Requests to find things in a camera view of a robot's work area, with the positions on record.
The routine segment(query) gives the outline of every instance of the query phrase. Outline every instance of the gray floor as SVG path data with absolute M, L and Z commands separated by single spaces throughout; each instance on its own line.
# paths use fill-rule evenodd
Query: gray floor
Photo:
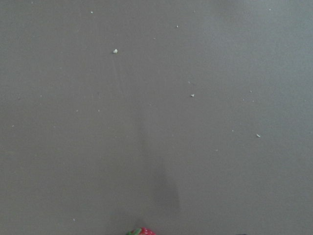
M 312 234 L 313 1 L 3 0 L 0 51 L 1 235 Z

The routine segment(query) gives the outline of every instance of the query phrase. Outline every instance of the red fruit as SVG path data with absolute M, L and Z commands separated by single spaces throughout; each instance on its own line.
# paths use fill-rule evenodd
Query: red fruit
M 127 235 L 156 235 L 154 232 L 147 228 L 139 228 L 128 232 Z

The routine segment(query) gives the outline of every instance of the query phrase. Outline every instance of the strawberry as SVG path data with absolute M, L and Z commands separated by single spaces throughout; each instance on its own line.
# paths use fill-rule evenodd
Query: strawberry
M 150 229 L 138 228 L 138 229 L 132 230 L 131 232 L 128 232 L 127 235 L 156 235 L 156 234 L 152 232 Z

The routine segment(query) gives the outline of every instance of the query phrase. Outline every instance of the gray table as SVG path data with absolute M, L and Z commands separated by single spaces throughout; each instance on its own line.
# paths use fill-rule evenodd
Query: gray table
M 0 29 L 1 235 L 312 234 L 311 0 L 3 0 Z

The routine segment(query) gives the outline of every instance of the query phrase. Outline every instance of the toy strawberry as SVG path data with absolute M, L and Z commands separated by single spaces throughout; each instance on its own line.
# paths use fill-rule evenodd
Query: toy strawberry
M 156 235 L 154 232 L 147 228 L 138 228 L 128 232 L 127 235 Z

